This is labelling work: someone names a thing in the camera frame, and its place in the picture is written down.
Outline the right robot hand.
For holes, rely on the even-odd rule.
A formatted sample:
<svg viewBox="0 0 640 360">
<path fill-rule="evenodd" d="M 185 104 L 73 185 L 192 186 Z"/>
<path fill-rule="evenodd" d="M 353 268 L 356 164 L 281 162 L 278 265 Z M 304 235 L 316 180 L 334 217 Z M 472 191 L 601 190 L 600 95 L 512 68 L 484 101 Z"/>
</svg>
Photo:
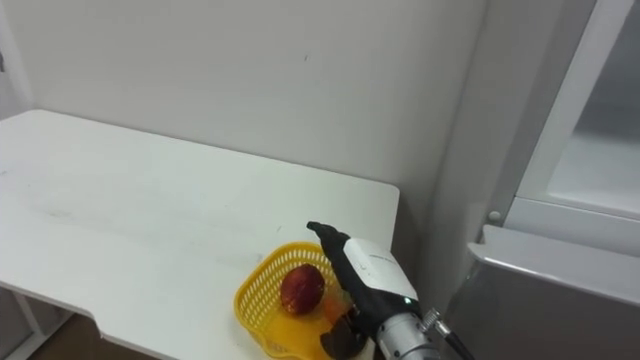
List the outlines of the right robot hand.
<svg viewBox="0 0 640 360">
<path fill-rule="evenodd" d="M 307 228 L 320 239 L 341 289 L 352 302 L 320 336 L 327 354 L 349 359 L 372 340 L 387 359 L 431 358 L 428 339 L 418 324 L 416 290 L 390 251 L 327 224 L 310 221 Z"/>
</svg>

